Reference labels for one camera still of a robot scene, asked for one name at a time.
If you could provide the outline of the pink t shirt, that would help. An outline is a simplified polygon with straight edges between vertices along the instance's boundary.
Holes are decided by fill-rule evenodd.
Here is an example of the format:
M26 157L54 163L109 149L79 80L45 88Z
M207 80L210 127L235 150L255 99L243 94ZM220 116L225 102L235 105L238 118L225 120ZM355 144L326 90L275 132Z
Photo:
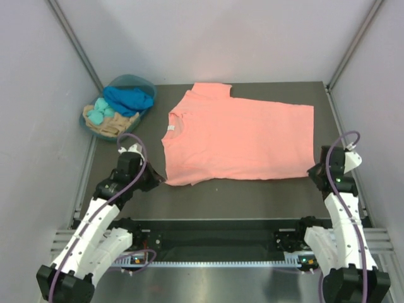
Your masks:
M305 177L314 165L314 108L233 97L195 83L168 114L167 184Z

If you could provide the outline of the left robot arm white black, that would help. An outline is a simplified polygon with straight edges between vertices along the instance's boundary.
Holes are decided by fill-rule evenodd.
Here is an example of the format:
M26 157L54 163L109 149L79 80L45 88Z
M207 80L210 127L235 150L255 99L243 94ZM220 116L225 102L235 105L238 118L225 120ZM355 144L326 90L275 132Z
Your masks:
M99 182L82 221L50 265L36 279L47 302L90 302L99 280L129 250L137 250L143 235L135 229L111 227L137 190L147 192L163 182L138 145L121 148L117 167Z

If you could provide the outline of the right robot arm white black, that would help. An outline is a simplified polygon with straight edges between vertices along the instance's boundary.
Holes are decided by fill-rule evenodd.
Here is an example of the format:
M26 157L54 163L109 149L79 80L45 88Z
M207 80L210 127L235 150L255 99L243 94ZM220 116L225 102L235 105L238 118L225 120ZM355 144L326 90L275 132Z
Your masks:
M322 194L331 228L315 217L301 218L293 232L274 233L279 251L311 250L301 271L321 270L323 302L382 302L391 286L371 255L359 214L359 194L347 174L362 163L352 148L322 146L319 163L307 173Z

